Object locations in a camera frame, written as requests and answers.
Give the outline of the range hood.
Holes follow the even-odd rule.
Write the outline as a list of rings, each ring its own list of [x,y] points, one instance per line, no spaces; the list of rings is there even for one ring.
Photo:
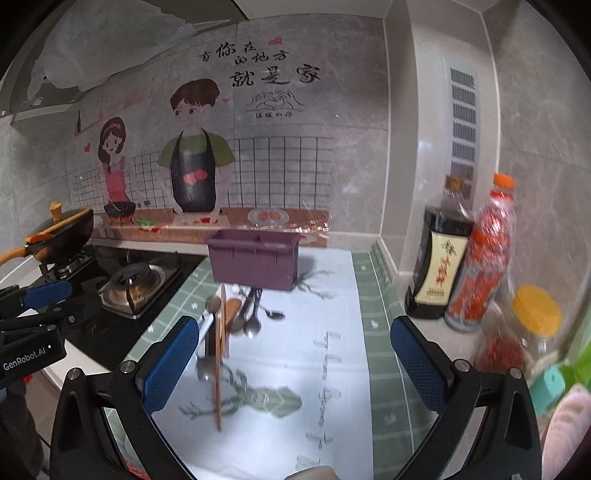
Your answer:
[[[1,114],[60,110],[198,33],[245,20],[233,1],[4,1]]]

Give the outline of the black glass cooktop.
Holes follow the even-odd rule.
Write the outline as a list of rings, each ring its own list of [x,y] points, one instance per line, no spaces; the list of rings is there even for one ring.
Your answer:
[[[183,316],[198,318],[204,297],[204,256],[86,246],[60,265],[40,266],[33,285],[67,281],[74,296],[96,293],[100,313],[66,339],[112,370],[139,358]]]

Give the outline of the red chili bottle orange cap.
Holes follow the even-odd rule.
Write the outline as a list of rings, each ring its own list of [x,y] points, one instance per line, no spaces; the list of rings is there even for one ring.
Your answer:
[[[515,180],[497,173],[479,210],[459,281],[444,320],[452,329],[472,332],[481,321],[509,268],[515,236]]]

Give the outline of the dark soy sauce bottle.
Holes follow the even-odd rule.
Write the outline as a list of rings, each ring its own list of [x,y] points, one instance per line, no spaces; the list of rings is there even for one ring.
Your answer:
[[[405,296],[406,313],[413,318],[437,320],[447,310],[474,227],[464,184],[463,178],[448,176],[443,193],[425,206],[417,261]]]

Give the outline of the purple plastic utensil bin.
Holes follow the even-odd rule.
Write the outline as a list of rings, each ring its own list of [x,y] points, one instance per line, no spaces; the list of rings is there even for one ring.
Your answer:
[[[294,289],[300,234],[222,229],[205,243],[215,282],[279,291]]]

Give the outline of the wooden chopstick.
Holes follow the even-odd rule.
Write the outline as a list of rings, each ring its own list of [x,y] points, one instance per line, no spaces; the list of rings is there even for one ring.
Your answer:
[[[219,317],[215,322],[215,355],[214,355],[214,416],[218,432],[221,432],[221,370],[222,357],[225,348],[225,322],[226,322],[226,292],[224,283],[219,285],[221,288],[221,307],[219,308]]]

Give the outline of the chili jar yellow lid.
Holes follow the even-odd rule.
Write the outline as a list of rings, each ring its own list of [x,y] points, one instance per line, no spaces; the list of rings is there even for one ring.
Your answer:
[[[484,340],[474,366],[495,374],[515,367],[533,382],[557,358],[554,341],[562,320],[562,311],[550,293],[535,285],[520,286],[507,310],[493,306],[485,315]]]

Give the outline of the wooden spoon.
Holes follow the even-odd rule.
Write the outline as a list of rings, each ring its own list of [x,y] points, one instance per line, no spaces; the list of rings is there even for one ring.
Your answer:
[[[236,315],[242,308],[242,300],[239,298],[230,298],[225,302],[225,331],[229,332]]]

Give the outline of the green white table mat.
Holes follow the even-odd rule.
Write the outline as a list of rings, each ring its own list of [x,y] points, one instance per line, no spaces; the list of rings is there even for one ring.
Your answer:
[[[228,342],[221,432],[211,383],[189,363],[153,416],[199,479],[283,479],[329,466],[342,479],[392,479],[435,421],[390,340],[402,313],[383,257],[304,248],[290,292],[264,291],[252,339]]]

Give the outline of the cartoon couple wall sticker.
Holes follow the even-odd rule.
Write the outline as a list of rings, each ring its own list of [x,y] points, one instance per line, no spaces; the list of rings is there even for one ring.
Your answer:
[[[284,35],[185,45],[76,104],[72,199],[97,237],[197,243],[217,228],[328,242],[325,62]]]

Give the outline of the steel gas stove burner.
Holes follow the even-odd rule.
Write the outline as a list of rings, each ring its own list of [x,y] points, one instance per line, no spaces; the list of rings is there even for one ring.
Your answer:
[[[178,266],[148,262],[122,267],[99,290],[103,308],[135,320],[163,295],[179,273]]]

